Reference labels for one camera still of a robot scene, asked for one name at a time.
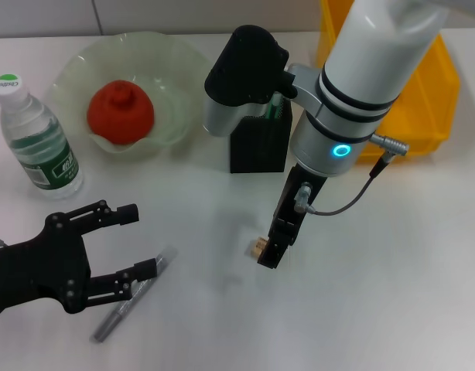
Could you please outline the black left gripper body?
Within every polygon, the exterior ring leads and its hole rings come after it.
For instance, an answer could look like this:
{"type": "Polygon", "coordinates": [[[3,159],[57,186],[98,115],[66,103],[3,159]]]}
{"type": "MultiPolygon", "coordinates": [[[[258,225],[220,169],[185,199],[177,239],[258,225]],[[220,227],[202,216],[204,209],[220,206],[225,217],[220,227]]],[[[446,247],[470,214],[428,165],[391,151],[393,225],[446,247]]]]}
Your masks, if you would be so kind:
{"type": "Polygon", "coordinates": [[[66,213],[54,213],[33,239],[0,247],[0,311],[41,298],[66,313],[87,307],[91,278],[82,235],[66,213]]]}

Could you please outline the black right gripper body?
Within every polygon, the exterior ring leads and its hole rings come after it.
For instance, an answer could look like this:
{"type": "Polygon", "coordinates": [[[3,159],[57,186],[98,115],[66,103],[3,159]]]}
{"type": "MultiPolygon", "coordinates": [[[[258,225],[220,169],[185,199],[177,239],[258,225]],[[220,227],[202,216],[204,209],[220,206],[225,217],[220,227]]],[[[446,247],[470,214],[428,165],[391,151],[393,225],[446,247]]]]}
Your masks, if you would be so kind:
{"type": "Polygon", "coordinates": [[[325,182],[326,177],[308,172],[299,164],[294,165],[285,182],[284,189],[282,190],[279,203],[275,210],[275,230],[281,233],[298,233],[306,215],[294,210],[296,194],[304,183],[308,183],[311,188],[311,193],[307,202],[311,204],[325,182]]]}

